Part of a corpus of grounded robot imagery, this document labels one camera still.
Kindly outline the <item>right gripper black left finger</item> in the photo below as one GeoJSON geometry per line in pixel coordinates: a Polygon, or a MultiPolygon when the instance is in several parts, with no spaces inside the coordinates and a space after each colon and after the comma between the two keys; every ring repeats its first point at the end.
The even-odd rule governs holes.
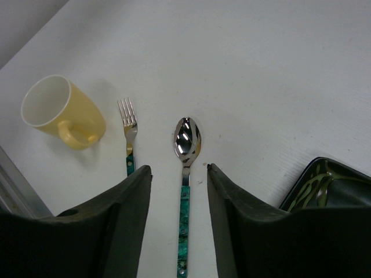
{"type": "Polygon", "coordinates": [[[136,277],[151,181],[144,165],[55,217],[1,212],[1,276],[136,277]]]}

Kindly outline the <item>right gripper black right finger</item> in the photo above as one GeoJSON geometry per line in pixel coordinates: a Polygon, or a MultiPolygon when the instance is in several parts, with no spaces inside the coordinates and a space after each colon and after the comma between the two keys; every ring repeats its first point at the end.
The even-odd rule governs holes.
{"type": "Polygon", "coordinates": [[[208,165],[219,277],[369,277],[370,206],[292,213],[244,190],[208,165]]]}

